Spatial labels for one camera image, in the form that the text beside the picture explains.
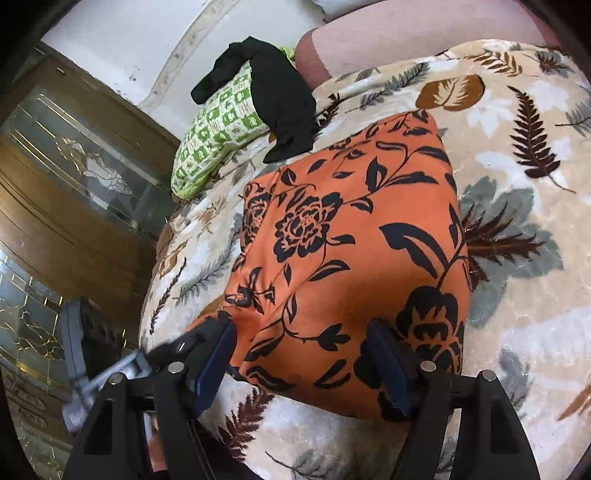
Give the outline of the orange black floral garment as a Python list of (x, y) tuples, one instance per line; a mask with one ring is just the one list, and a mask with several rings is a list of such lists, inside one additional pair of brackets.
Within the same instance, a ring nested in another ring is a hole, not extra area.
[(459, 373), (471, 285), (453, 170), (431, 114), (379, 120), (260, 176), (219, 317), (235, 380), (363, 419), (399, 422), (367, 345), (381, 319)]

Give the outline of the grey pillow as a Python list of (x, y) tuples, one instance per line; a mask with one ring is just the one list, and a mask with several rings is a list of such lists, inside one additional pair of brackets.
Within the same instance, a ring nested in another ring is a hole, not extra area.
[(325, 21), (331, 22), (353, 11), (362, 9), (381, 0), (311, 0), (322, 10)]

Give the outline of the green patterned white cloth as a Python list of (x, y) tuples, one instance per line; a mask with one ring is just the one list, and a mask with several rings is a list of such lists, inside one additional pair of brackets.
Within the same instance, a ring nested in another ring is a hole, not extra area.
[[(295, 68), (294, 51), (279, 49)], [(193, 198), (223, 161), (271, 132), (254, 110), (250, 83), (252, 67), (245, 64), (232, 80), (199, 105), (174, 156), (170, 189), (175, 197)]]

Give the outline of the brown wooden glass-panel wardrobe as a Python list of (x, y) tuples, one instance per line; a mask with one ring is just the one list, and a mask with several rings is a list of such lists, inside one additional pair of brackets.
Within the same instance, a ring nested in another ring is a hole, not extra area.
[(61, 477), (72, 437), (65, 310), (136, 347), (176, 138), (38, 45), (1, 97), (1, 377), (35, 472)]

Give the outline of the beige leaf-patterned fleece blanket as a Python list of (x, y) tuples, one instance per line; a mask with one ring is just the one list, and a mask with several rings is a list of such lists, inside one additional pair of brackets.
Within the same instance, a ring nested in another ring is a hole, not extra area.
[[(564, 479), (590, 444), (590, 84), (557, 47), (463, 43), (315, 89), (307, 153), (263, 162), (262, 135), (169, 224), (139, 329), (145, 350), (219, 317), (250, 181), (415, 110), (436, 121), (456, 183), (471, 285), (459, 373), (496, 372), (540, 474)], [(399, 422), (308, 405), (224, 376), (201, 424), (264, 479), (386, 479)]]

